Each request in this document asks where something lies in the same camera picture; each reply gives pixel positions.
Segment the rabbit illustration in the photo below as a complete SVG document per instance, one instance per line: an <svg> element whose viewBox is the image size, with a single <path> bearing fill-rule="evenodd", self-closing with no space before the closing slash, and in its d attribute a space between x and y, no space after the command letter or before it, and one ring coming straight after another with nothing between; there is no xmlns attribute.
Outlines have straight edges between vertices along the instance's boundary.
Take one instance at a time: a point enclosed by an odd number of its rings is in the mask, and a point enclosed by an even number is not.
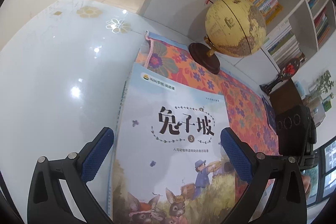
<svg viewBox="0 0 336 224"><path fill-rule="evenodd" d="M187 195L187 189L185 188L182 192L182 195L175 196L172 191L166 188L166 196L169 201L170 208L169 214L170 217L176 222L176 224L188 224L187 218L184 216L185 213L185 199Z"/></svg>
<svg viewBox="0 0 336 224"><path fill-rule="evenodd" d="M177 224L176 221L172 218L167 218L167 214L165 211L155 208L154 212L152 213L153 218L158 220L160 224Z"/></svg>
<svg viewBox="0 0 336 224"><path fill-rule="evenodd" d="M147 224L152 223L152 213L156 207L156 204L159 201L160 196L157 195L152 198L148 203L139 202L132 194L128 193L127 201L129 203L129 208L131 213L131 223L133 224Z"/></svg>

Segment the floral tablecloth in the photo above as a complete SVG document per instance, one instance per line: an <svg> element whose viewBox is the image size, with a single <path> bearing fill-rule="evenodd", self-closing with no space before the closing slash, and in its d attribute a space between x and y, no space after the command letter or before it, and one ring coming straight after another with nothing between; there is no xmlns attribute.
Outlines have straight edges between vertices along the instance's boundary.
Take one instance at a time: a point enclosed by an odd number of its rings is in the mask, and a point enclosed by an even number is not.
<svg viewBox="0 0 336 224"><path fill-rule="evenodd" d="M181 84L224 95L230 127L238 137L255 152L278 155L278 138L268 125L261 97L223 70L218 75L210 73L194 62L185 45L152 33L148 33L147 39L152 41L151 55L149 45L144 45L137 63ZM236 201L246 187L236 176Z"/></svg>

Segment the blue mesh pad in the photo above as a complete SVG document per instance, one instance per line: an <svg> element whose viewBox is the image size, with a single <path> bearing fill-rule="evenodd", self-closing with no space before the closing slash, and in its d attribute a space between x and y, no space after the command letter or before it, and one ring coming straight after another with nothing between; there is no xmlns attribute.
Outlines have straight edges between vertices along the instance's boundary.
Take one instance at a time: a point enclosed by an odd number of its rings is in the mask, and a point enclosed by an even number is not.
<svg viewBox="0 0 336 224"><path fill-rule="evenodd" d="M250 184L253 179L251 162L226 129L223 129L220 134L220 142L239 178Z"/></svg>
<svg viewBox="0 0 336 224"><path fill-rule="evenodd" d="M82 164L81 179L84 183L91 181L97 175L97 172L103 163L107 153L110 151L114 142L114 134L112 129L106 130L105 134L100 138L96 146L88 154Z"/></svg>

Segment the chinese characters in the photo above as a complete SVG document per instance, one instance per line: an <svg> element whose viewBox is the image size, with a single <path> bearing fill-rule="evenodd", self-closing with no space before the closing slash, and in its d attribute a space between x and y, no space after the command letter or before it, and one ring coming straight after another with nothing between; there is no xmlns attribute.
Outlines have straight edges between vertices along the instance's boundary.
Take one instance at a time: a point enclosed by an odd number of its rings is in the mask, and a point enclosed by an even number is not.
<svg viewBox="0 0 336 224"><path fill-rule="evenodd" d="M170 109L166 109L164 106L161 107L161 110L159 112L159 122L163 122L163 126L160 130L161 134L164 134L167 130L167 127L169 129L169 133L172 135L179 135L180 134L180 126L184 123L185 124L185 132L189 133L190 126L195 126L195 123L191 122L192 116L188 114L184 114L185 121L178 121L176 122L176 117L173 115L172 111ZM214 136L214 133L211 131L211 120L208 119L206 115L204 115L204 118L197 117L197 132L201 132L203 135L212 135Z"/></svg>

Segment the globe stand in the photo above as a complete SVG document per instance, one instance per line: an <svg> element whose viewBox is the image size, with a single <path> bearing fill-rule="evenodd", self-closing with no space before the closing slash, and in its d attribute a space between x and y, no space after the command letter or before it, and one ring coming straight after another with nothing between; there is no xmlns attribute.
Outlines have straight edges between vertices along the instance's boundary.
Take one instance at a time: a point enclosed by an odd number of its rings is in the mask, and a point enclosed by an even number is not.
<svg viewBox="0 0 336 224"><path fill-rule="evenodd" d="M188 47L194 61L205 67L209 72L217 75L220 71L220 63L215 51L201 43L191 43Z"/></svg>

